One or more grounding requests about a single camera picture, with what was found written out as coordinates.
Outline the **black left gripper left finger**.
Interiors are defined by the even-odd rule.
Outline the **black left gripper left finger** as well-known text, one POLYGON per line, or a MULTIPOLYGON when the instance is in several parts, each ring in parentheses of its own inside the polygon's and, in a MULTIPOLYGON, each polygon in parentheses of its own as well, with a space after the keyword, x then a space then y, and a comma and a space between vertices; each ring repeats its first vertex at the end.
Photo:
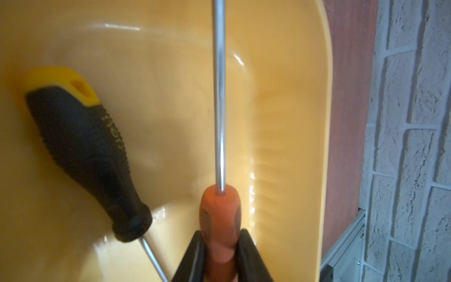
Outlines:
POLYGON ((201 231, 197 230, 177 268, 172 282, 204 282, 206 245, 201 231))

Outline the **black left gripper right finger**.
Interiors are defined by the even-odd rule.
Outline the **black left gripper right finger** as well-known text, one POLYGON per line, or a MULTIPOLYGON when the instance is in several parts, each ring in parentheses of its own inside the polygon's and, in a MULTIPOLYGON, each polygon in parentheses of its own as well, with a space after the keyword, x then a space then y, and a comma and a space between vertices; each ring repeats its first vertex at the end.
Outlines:
POLYGON ((236 246, 239 282, 273 282, 247 229, 241 229, 236 246))

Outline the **orange black long screwdriver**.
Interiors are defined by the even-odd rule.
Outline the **orange black long screwdriver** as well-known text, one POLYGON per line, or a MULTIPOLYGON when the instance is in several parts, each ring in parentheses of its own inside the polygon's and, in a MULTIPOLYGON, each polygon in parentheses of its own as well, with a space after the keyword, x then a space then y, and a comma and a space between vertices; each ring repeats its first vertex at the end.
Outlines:
POLYGON ((226 5, 212 2, 215 174, 200 204, 200 227, 207 246, 205 277, 210 282, 238 279, 236 245, 241 224, 241 202, 226 184, 226 5))

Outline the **black screwdriver yellow cap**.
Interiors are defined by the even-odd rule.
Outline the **black screwdriver yellow cap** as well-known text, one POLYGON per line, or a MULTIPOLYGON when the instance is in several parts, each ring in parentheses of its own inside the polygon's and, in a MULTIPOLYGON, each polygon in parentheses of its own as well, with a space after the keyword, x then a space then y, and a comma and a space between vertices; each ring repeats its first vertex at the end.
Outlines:
POLYGON ((54 162, 102 206, 115 237, 138 240, 168 281, 145 238, 153 218, 133 184, 124 141, 90 84, 70 68, 41 67, 24 76, 21 90, 54 162))

